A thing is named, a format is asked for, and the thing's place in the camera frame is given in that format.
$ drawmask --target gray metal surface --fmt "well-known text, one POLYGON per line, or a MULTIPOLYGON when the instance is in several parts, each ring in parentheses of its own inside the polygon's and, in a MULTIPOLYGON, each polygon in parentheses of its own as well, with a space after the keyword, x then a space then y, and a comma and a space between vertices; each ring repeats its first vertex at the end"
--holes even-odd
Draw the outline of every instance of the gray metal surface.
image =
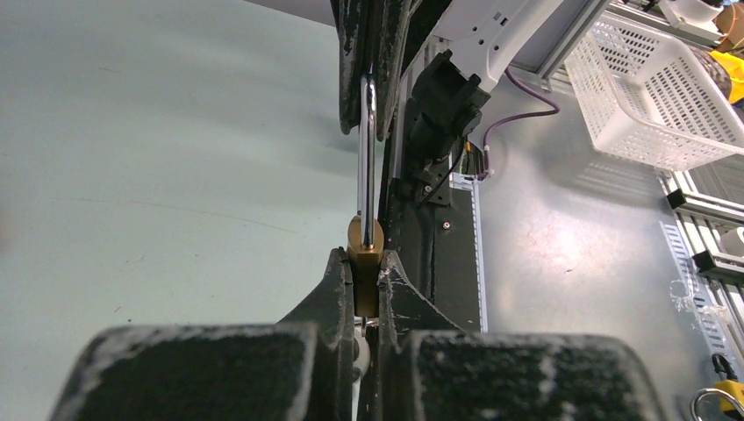
MULTIPOLYGON (((545 107, 506 80, 491 94, 472 139, 488 122, 545 107)), ((717 377, 694 311, 676 305, 681 276, 663 228, 676 222, 662 186, 651 168, 593 150, 570 91, 551 97, 559 115, 504 125, 489 142, 496 174, 480 186, 489 332, 621 339, 679 418, 717 377)))

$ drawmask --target purple cable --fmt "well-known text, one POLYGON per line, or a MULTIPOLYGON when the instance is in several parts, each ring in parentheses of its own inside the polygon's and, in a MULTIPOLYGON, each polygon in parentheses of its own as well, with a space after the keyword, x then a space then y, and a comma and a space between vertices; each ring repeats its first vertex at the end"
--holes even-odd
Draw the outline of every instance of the purple cable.
POLYGON ((534 112, 526 112, 524 114, 516 114, 513 116, 509 116, 507 118, 502 118, 498 120, 496 123, 489 126, 488 129, 486 129, 486 133, 483 134, 483 172, 477 176, 477 179, 479 181, 485 180, 489 175, 489 147, 488 147, 488 136, 490 132, 499 127, 500 125, 505 125, 506 123, 509 123, 514 120, 520 120, 522 118, 529 118, 529 117, 544 117, 544 116, 552 116, 554 114, 558 114, 558 112, 561 111, 561 107, 558 106, 558 103, 553 101, 552 99, 548 98, 547 96, 543 96, 540 93, 532 90, 529 86, 525 85, 523 82, 519 81, 517 78, 512 75, 512 72, 509 71, 509 68, 506 68, 504 71, 504 74, 507 78, 509 78, 509 81, 511 83, 514 83, 514 86, 516 86, 519 89, 522 89, 530 96, 533 96, 539 100, 541 100, 543 103, 546 103, 553 107, 552 110, 548 111, 534 111, 534 112))

